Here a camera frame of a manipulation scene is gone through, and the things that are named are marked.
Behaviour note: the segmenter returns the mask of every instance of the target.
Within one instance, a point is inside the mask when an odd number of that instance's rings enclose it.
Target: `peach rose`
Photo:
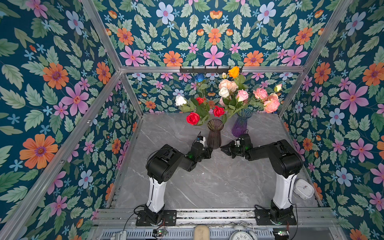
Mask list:
[[[256,99],[259,99],[259,98],[264,99],[264,98],[268,97],[268,93],[266,92],[266,90],[264,88],[258,88],[256,90],[254,90],[253,94],[255,95]]]
[[[244,101],[244,100],[248,99],[248,93],[247,93],[245,90],[239,90],[239,91],[237,92],[236,99],[237,99],[239,102]]]

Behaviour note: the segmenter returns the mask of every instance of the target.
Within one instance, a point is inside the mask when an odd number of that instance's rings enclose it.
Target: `gray floor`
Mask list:
[[[149,194],[149,177],[145,169],[150,153],[169,144],[187,153],[201,131],[207,137],[206,125],[192,126],[186,123],[188,114],[148,114],[144,116],[139,137],[128,171],[116,202],[116,209],[130,209],[146,203]],[[236,117],[228,119],[222,132],[222,145],[235,137],[231,128]],[[248,130],[253,146],[288,139],[277,114],[254,114],[248,120]],[[297,179],[306,179],[299,173]],[[249,162],[241,157],[235,159],[220,149],[213,151],[212,158],[198,163],[187,172],[178,168],[167,183],[166,208],[232,208],[253,207],[259,204],[270,206],[275,194],[276,175],[269,159]],[[317,207],[315,197],[303,200],[293,194],[293,203],[298,207]]]

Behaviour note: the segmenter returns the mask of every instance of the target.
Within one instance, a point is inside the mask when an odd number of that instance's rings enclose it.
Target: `purple vase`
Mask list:
[[[252,111],[246,108],[237,113],[237,116],[237,120],[232,127],[232,134],[235,137],[240,137],[247,129],[248,118],[252,117]]]

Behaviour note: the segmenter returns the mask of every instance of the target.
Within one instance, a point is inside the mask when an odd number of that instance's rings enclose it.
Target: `metal grate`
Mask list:
[[[101,240],[110,239],[113,233],[119,232],[122,229],[105,229],[101,235]],[[162,239],[193,239],[194,234],[193,228],[185,228],[185,229],[167,229],[168,234]],[[231,234],[235,230],[233,228],[228,229],[210,229],[209,235],[210,239],[229,239]],[[267,230],[255,230],[258,239],[264,240],[273,240],[275,239],[273,236],[273,232],[271,228]],[[152,237],[153,229],[127,229],[127,239],[155,239]]]

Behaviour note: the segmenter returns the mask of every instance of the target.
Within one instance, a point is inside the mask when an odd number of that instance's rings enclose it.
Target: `pink rose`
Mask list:
[[[268,93],[266,92],[266,90],[264,88],[258,88],[256,90],[254,90],[253,94],[255,95],[256,99],[259,99],[259,98],[264,99],[264,98],[268,97]]]
[[[244,101],[244,100],[248,99],[248,93],[247,93],[245,90],[239,90],[239,91],[237,92],[236,99],[237,99],[239,102]]]
[[[224,104],[224,102],[223,102],[223,98],[222,98],[222,97],[220,98],[219,103],[220,103],[220,105],[221,105],[222,107],[225,107],[225,104]]]
[[[279,100],[276,100],[275,98],[272,98],[271,100],[268,100],[268,101],[264,102],[264,111],[266,113],[273,113],[274,111],[277,110],[279,105],[280,105]]]

